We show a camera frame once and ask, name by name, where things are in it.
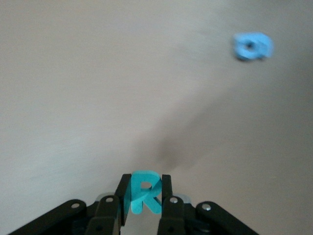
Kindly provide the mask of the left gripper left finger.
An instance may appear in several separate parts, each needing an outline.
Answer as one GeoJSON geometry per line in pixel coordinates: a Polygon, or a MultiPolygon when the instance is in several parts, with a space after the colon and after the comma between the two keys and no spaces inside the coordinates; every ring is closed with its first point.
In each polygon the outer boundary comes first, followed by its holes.
{"type": "Polygon", "coordinates": [[[123,174],[115,193],[87,206],[72,199],[16,229],[12,235],[119,235],[131,199],[131,174],[123,174]]]}

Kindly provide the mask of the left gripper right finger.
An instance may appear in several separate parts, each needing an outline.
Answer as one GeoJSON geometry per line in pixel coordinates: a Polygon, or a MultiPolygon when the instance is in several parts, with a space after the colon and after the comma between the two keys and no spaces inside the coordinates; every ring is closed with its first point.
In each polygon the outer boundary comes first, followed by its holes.
{"type": "Polygon", "coordinates": [[[256,231],[212,201],[195,207],[173,194],[170,175],[162,175],[159,235],[258,235],[256,231]]]}

